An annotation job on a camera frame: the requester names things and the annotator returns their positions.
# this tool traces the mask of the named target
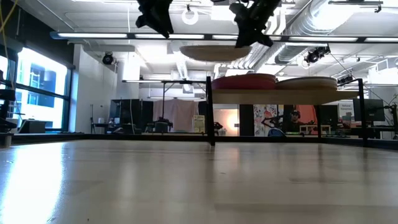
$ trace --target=curtain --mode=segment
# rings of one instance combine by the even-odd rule
[[[299,121],[307,124],[314,121],[317,124],[317,114],[315,112],[315,107],[312,105],[296,105],[296,110],[300,112],[301,118]]]
[[[162,116],[163,101],[154,102],[154,121]],[[171,132],[186,131],[193,132],[193,115],[198,114],[198,102],[188,100],[165,100],[164,101],[164,118],[173,123]]]

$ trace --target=person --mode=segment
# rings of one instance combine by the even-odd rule
[[[303,122],[300,122],[299,119],[301,114],[299,111],[294,110],[290,114],[290,121],[284,123],[283,131],[285,133],[299,133],[300,125],[304,125]]]

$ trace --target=shelf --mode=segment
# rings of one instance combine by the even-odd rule
[[[356,98],[358,91],[335,90],[213,90],[214,104],[322,105]]]

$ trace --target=fluorescent light fixture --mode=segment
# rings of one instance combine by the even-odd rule
[[[205,36],[201,34],[170,34],[172,39],[204,39]]]
[[[286,43],[286,46],[308,46],[308,47],[327,47],[328,44],[325,43],[295,43],[295,42],[288,42]]]
[[[163,99],[161,96],[148,96],[148,99]],[[165,99],[181,99],[181,100],[204,100],[200,97],[169,97],[165,96]]]
[[[282,37],[278,37],[278,36],[269,36],[269,38],[270,38],[271,40],[276,40],[276,41],[278,41],[278,40],[281,40]]]
[[[64,38],[127,38],[127,34],[59,33]]]
[[[136,38],[142,38],[142,39],[146,39],[146,38],[151,38],[151,39],[165,39],[164,36],[162,36],[162,34],[135,34]]]
[[[213,35],[213,39],[216,40],[236,40],[238,35]]]
[[[123,80],[128,83],[162,83],[160,80]]]
[[[123,3],[123,4],[134,4],[137,3],[136,0],[72,0],[74,2],[102,2],[102,3]],[[172,4],[200,4],[201,1],[188,1],[188,0],[174,0]]]
[[[165,39],[161,34],[135,34],[137,39]],[[170,39],[204,39],[203,34],[170,34]]]
[[[357,37],[289,37],[291,41],[356,42]]]
[[[398,37],[368,37],[365,42],[397,42]]]

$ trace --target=white wall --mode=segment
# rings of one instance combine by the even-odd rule
[[[94,122],[108,118],[111,100],[116,97],[117,75],[87,54],[81,45],[75,46],[74,64],[70,131],[90,133],[90,105],[94,107]]]
[[[124,76],[124,62],[118,63],[118,80],[116,87],[115,99],[139,99],[139,84],[138,83],[123,83]]]

